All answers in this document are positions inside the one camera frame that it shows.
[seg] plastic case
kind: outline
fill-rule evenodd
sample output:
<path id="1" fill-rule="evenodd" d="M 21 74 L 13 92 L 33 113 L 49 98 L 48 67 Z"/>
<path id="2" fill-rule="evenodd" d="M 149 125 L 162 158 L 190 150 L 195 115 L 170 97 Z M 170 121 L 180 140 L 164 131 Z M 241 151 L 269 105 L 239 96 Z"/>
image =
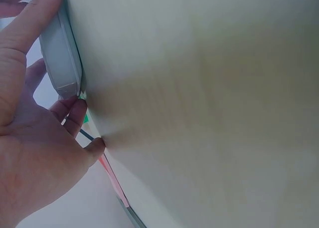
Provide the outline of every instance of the plastic case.
<path id="1" fill-rule="evenodd" d="M 79 96 L 82 66 L 67 16 L 66 0 L 39 40 L 54 89 L 63 99 Z"/>

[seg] skin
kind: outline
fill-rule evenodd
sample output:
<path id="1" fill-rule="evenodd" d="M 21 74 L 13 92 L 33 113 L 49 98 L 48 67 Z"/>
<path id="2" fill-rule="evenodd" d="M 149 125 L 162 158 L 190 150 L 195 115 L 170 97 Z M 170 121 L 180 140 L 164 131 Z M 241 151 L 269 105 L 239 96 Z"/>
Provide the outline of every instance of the skin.
<path id="1" fill-rule="evenodd" d="M 46 110 L 33 99 L 45 65 L 27 69 L 25 55 L 61 1 L 33 0 L 0 32 L 0 227 L 15 227 L 61 197 L 105 149 L 101 138 L 85 149 L 75 141 L 85 101 L 74 97 Z"/>
<path id="2" fill-rule="evenodd" d="M 0 17 L 17 16 L 27 5 L 21 0 L 0 0 Z"/>

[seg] pink tab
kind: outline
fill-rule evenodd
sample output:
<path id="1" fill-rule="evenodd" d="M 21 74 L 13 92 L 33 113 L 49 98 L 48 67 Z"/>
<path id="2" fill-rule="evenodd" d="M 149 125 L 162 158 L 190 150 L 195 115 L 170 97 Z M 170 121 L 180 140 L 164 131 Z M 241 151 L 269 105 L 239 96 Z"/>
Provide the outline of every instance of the pink tab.
<path id="1" fill-rule="evenodd" d="M 118 179 L 116 178 L 116 176 L 115 176 L 115 174 L 110 166 L 109 161 L 106 159 L 106 156 L 105 155 L 101 156 L 99 161 L 102 164 L 102 166 L 105 168 L 105 170 L 106 170 L 106 172 L 111 180 L 112 186 L 113 186 L 116 194 L 118 195 L 118 197 L 122 200 L 124 206 L 126 208 L 130 207 L 129 202 L 126 199 L 124 192 L 121 188 L 121 185 L 120 185 Z"/>

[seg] white surface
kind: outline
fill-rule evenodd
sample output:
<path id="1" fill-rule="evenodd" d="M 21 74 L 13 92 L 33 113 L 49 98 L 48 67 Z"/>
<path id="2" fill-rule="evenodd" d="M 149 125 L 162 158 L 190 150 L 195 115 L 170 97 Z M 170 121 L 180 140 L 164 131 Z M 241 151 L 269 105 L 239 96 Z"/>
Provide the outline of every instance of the white surface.
<path id="1" fill-rule="evenodd" d="M 69 0 L 94 123 L 150 228 L 317 228 L 319 0 Z"/>
<path id="2" fill-rule="evenodd" d="M 0 30 L 11 19 L 0 19 Z M 27 65 L 41 58 L 37 40 L 27 55 Z M 36 102 L 49 108 L 57 93 L 46 75 L 34 94 Z M 88 141 L 82 135 L 77 140 L 82 146 Z M 66 195 L 51 205 L 23 220 L 18 228 L 132 228 L 133 225 L 120 206 L 111 183 L 99 163 Z"/>

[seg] hand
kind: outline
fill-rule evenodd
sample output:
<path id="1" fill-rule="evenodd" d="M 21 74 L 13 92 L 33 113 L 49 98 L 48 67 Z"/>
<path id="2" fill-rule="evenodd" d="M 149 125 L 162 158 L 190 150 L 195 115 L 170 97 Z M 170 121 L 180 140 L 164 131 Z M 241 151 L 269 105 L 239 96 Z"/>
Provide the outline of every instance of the hand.
<path id="1" fill-rule="evenodd" d="M 25 55 L 61 1 L 33 0 L 0 32 L 0 227 L 14 227 L 65 194 L 105 149 L 101 138 L 85 149 L 74 139 L 85 101 L 71 98 L 46 110 L 33 99 L 45 65 L 40 60 L 26 70 Z"/>
<path id="2" fill-rule="evenodd" d="M 17 16 L 27 5 L 21 0 L 0 0 L 0 18 Z"/>

